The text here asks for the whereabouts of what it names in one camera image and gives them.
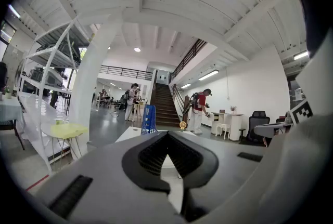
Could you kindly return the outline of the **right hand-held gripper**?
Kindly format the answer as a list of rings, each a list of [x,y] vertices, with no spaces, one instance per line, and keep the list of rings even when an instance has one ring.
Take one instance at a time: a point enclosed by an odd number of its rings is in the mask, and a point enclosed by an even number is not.
[[[296,107],[287,112],[284,123],[258,125],[254,128],[254,133],[262,137],[274,137],[278,134],[285,134],[289,132],[292,125],[296,126],[312,116],[312,109],[308,101],[304,99]]]

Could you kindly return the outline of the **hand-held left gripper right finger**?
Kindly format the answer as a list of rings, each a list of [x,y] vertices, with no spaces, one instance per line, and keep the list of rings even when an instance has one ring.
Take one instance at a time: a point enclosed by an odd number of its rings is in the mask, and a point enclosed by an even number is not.
[[[203,187],[210,181],[218,169],[219,160],[211,150],[175,131],[168,132],[168,156],[183,179],[181,215],[192,222],[207,211],[194,201],[191,190]]]

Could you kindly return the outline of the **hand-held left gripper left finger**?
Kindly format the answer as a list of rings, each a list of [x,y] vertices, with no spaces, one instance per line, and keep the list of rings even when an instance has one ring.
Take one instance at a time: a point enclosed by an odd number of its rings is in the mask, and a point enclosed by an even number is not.
[[[168,154],[167,132],[151,134],[151,138],[130,148],[122,158],[126,176],[141,189],[169,194],[170,185],[161,179],[162,165]]]

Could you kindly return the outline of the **blue file rack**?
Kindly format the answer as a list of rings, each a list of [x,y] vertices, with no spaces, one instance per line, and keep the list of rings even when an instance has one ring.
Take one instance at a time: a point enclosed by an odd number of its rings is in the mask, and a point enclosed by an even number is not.
[[[141,135],[157,132],[156,107],[146,104],[144,107]]]

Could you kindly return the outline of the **white metal shelf rack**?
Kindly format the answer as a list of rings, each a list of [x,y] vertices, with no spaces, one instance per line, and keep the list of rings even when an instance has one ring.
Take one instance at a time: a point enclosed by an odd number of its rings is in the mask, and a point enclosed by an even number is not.
[[[80,66],[80,51],[87,44],[84,36],[77,19],[55,27],[34,40],[17,68],[15,86],[24,109],[24,133],[42,159],[40,126],[68,120],[72,90],[67,72],[77,72]]]

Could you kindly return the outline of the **black office chair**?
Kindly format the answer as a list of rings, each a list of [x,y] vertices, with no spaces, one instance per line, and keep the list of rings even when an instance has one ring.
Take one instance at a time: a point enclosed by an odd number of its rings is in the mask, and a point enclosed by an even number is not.
[[[245,128],[239,129],[240,131],[240,143],[244,145],[261,146],[264,147],[264,140],[262,136],[257,135],[254,132],[254,128],[259,125],[266,125],[270,123],[270,118],[266,116],[265,111],[254,111],[248,119],[248,132],[243,140],[243,134]]]

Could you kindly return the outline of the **white cabinet desk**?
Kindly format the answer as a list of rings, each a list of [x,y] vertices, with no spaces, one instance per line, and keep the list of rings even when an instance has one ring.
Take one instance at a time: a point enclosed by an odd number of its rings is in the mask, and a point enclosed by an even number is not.
[[[211,134],[215,135],[216,125],[218,123],[229,124],[231,126],[229,140],[238,141],[240,139],[240,131],[242,125],[242,114],[232,113],[212,113],[213,121],[211,127]]]

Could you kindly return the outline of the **white stool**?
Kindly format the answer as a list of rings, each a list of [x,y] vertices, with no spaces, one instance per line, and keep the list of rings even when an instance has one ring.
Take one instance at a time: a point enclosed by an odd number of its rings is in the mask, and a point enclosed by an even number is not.
[[[216,125],[215,135],[223,136],[223,139],[226,139],[226,137],[229,138],[230,131],[231,131],[231,126],[229,124],[218,123]]]

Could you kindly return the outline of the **round wooden table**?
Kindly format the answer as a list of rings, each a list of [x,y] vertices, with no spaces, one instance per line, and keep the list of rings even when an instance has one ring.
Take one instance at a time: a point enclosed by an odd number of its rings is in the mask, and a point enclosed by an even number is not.
[[[139,101],[132,105],[132,122],[141,123],[143,118],[145,102]]]

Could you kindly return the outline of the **dark wooden staircase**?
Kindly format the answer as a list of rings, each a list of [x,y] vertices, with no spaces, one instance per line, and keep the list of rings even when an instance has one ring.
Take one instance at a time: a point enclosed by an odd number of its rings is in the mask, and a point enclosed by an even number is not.
[[[177,114],[168,85],[155,84],[150,104],[156,108],[157,126],[180,127],[180,118]]]

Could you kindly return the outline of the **black balcony railing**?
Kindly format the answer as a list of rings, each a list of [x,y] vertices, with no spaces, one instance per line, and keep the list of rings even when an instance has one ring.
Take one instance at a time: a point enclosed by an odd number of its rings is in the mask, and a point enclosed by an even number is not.
[[[151,79],[152,79],[152,72],[134,70],[134,69],[122,68],[122,67],[113,67],[113,66],[102,65],[100,67],[99,72],[104,73],[104,74],[125,76],[125,77],[131,77],[131,78],[147,80],[147,81],[151,81]]]

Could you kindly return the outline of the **black stair railing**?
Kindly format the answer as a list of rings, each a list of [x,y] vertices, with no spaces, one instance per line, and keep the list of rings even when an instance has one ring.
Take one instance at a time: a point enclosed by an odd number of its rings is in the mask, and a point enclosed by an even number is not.
[[[189,49],[187,54],[184,56],[184,58],[178,64],[176,69],[170,74],[169,82],[174,80],[174,78],[180,73],[180,71],[184,69],[184,67],[198,54],[198,52],[201,51],[201,49],[203,47],[205,47],[206,44],[207,44],[207,42],[204,41],[204,40],[201,40],[201,39],[197,39],[195,41],[195,43]]]

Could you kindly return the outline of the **black metal chair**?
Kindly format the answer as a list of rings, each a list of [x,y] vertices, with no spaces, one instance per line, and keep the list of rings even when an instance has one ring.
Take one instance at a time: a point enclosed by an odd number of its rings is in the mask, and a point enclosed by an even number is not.
[[[25,147],[22,143],[21,137],[19,136],[17,128],[16,128],[16,120],[0,121],[0,131],[6,131],[6,130],[13,130],[14,131],[15,136],[19,140],[19,142],[21,144],[21,147],[24,151]]]

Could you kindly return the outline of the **table with pale tablecloth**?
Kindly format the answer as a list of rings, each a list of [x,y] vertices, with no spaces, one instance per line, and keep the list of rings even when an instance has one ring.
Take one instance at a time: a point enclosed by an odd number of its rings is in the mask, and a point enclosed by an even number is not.
[[[0,100],[0,122],[4,121],[17,121],[24,128],[23,111],[17,97]]]

